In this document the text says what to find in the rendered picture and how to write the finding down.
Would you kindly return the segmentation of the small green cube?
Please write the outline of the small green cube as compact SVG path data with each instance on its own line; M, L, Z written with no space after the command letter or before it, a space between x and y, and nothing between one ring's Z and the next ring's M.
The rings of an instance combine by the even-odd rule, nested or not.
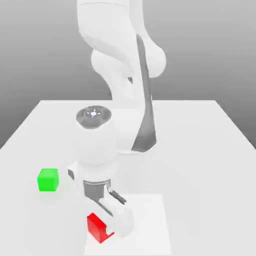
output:
M55 192L59 185L59 172L57 168L43 168L37 176L40 192Z

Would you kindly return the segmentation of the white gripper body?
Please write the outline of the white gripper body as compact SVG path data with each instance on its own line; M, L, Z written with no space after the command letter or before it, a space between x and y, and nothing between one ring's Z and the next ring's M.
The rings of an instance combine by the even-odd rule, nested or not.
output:
M105 197L95 201L96 214L106 224L108 233L114 232L118 237L129 236L134 229L133 211L116 199Z

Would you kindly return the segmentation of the small red cube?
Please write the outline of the small red cube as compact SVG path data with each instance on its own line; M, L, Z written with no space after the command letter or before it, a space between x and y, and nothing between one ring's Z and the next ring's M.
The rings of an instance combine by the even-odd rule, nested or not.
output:
M107 225L93 212L87 216L87 229L93 238L99 243L103 243L115 233L107 231Z

